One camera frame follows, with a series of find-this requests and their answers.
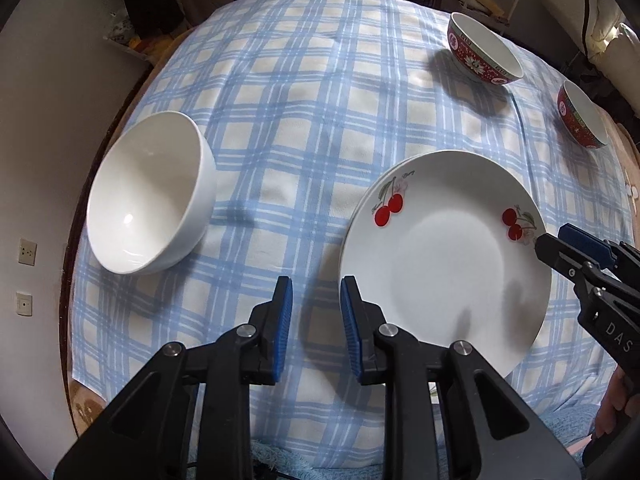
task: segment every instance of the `bowl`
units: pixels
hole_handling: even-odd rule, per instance
[[[504,85],[522,78],[518,58],[482,23],[461,12],[452,12],[447,39],[453,59],[471,79]]]
[[[104,157],[89,193],[89,243],[116,274],[149,274],[189,254],[209,225],[216,165],[180,112],[147,117]]]
[[[582,89],[569,80],[558,92],[558,112],[574,140],[589,150],[609,143],[609,134],[595,105]]]

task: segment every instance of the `wall socket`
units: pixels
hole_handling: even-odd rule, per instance
[[[15,293],[15,311],[20,316],[32,316],[33,315],[33,296],[31,294]]]
[[[24,238],[20,238],[20,247],[18,248],[18,263],[25,265],[36,264],[36,242],[30,242]]]

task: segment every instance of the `blue and white checkered tablecloth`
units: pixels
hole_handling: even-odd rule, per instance
[[[562,76],[506,42],[525,76],[471,82],[447,49],[447,14],[400,0],[241,0],[215,12],[149,87],[129,126],[180,110],[206,136],[218,200],[203,241],[140,278],[100,268],[82,237],[71,306],[73,377],[107,400],[165,342],[195,346],[294,283],[283,379],[253,388],[252,434],[315,466],[382,461],[383,390],[353,379],[338,253],[359,198],[416,153],[481,153],[517,177],[548,231],[572,222],[632,240],[614,150],[574,144],[556,112]],[[538,412],[598,402],[612,360],[554,276],[546,319],[510,376]]]

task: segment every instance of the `red patterned bowl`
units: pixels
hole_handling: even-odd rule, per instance
[[[558,92],[558,112],[572,137],[585,148],[606,146],[609,135],[595,105],[580,87],[567,80]]]
[[[453,59],[471,79],[504,85],[522,78],[518,58],[482,23],[461,12],[452,12],[447,29]]]

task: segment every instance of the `bowl rim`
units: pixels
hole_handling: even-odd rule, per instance
[[[577,106],[575,105],[574,101],[571,99],[571,96],[569,95],[569,92],[567,90],[567,85],[571,89],[572,92],[578,92],[579,94],[583,95],[584,97],[586,97],[589,100],[589,102],[593,106],[594,110],[596,111],[597,121],[598,121],[598,124],[601,126],[601,131],[604,134],[604,138],[602,138],[603,136],[600,136],[599,134],[597,134],[597,132],[594,132],[589,127],[589,125],[587,124],[587,121],[584,120],[584,117],[582,115],[580,115],[580,111],[578,110]],[[601,144],[600,148],[602,148],[604,146],[607,146],[609,144],[609,141],[610,141],[609,133],[607,132],[607,128],[604,125],[604,121],[602,120],[600,112],[595,107],[596,106],[595,103],[593,101],[591,101],[591,98],[587,94],[585,94],[585,92],[584,92],[584,90],[582,90],[582,88],[580,88],[576,83],[574,83],[570,79],[565,79],[562,82],[562,88],[564,89],[564,93],[566,95],[567,100],[571,103],[572,107],[575,110],[575,113],[578,115],[578,118],[584,123],[584,129],[587,130],[587,132],[590,135],[592,135]]]
[[[449,17],[449,21],[453,22],[454,25],[456,25],[457,28],[459,28],[460,32],[462,32],[466,37],[468,37],[474,44],[474,46],[482,53],[482,55],[491,60],[492,63],[494,63],[496,66],[499,66],[501,69],[503,69],[509,76],[511,76],[511,78],[513,78],[513,81],[517,81],[518,79],[522,79],[524,77],[524,69],[522,68],[522,63],[520,63],[520,60],[518,59],[518,56],[516,56],[511,49],[505,45],[505,48],[509,51],[509,53],[511,54],[511,56],[513,57],[513,59],[516,61],[516,63],[518,64],[518,68],[520,69],[520,75],[516,75],[514,73],[511,73],[509,70],[507,70],[505,67],[503,67],[500,63],[498,63],[492,56],[490,56],[482,47],[480,47],[480,45],[478,45],[474,39],[472,37],[470,37],[463,29],[462,27],[460,27],[460,24],[456,23],[456,18],[459,16],[463,16],[464,20],[473,20],[476,23],[479,23],[479,25],[482,25],[486,30],[488,30],[490,33],[492,33],[494,36],[496,36],[496,38],[498,39],[498,41],[502,41],[500,39],[500,37],[498,37],[498,35],[492,31],[489,27],[487,27],[484,23],[479,22],[478,20],[472,18],[471,16],[467,16],[464,12],[452,12],[451,16]]]
[[[193,189],[191,190],[191,196],[189,197],[189,201],[187,202],[187,205],[184,208],[184,212],[182,213],[182,217],[180,218],[180,222],[178,222],[178,225],[174,229],[174,232],[172,233],[171,237],[168,239],[168,241],[163,245],[163,247],[156,254],[154,254],[144,264],[136,267],[135,269],[131,269],[131,270],[116,270],[116,269],[113,269],[111,266],[105,265],[105,263],[103,263],[101,261],[101,259],[98,257],[98,254],[95,253],[94,245],[91,243],[91,238],[92,237],[91,237],[91,230],[89,229],[89,225],[90,225],[89,224],[89,218],[90,218],[92,197],[94,195],[95,183],[98,181],[98,177],[100,175],[100,172],[104,168],[105,161],[107,161],[107,159],[111,155],[114,154],[114,149],[116,148],[116,146],[118,146],[129,133],[131,133],[139,124],[142,124],[142,123],[144,123],[145,121],[147,121],[147,120],[149,120],[151,118],[155,118],[157,116],[166,115],[166,114],[174,114],[176,116],[181,116],[183,118],[186,118],[191,123],[191,126],[193,127],[193,129],[194,129],[194,131],[196,133],[196,136],[198,138],[198,173],[196,174],[196,179],[195,179],[195,182],[193,184]],[[138,273],[138,272],[142,272],[147,267],[149,267],[152,263],[154,263],[158,259],[158,256],[160,256],[160,254],[162,254],[166,250],[166,248],[171,244],[171,242],[174,241],[176,233],[178,233],[180,231],[180,229],[182,228],[182,226],[184,225],[185,218],[187,216],[187,212],[191,209],[191,207],[193,205],[193,200],[194,200],[194,197],[195,197],[196,188],[198,187],[198,182],[199,182],[199,179],[200,179],[200,168],[201,168],[201,165],[202,165],[202,150],[203,150],[202,143],[203,142],[204,142],[204,138],[203,138],[202,134],[200,133],[200,129],[198,128],[198,125],[187,114],[184,114],[184,113],[176,111],[176,110],[163,110],[161,112],[152,113],[151,115],[149,115],[149,116],[145,117],[144,119],[142,119],[141,121],[137,122],[132,127],[128,128],[126,131],[124,131],[123,134],[121,134],[120,138],[117,139],[113,143],[113,145],[110,147],[109,151],[102,158],[102,161],[100,162],[100,166],[98,167],[98,171],[95,173],[94,181],[91,184],[91,189],[89,191],[89,198],[87,199],[87,205],[86,205],[86,231],[87,231],[87,238],[89,240],[89,245],[91,247],[92,253],[96,257],[98,262],[101,264],[101,266],[103,266],[105,269],[107,269],[109,272],[112,272],[113,274],[126,275],[126,274],[135,274],[135,273]]]

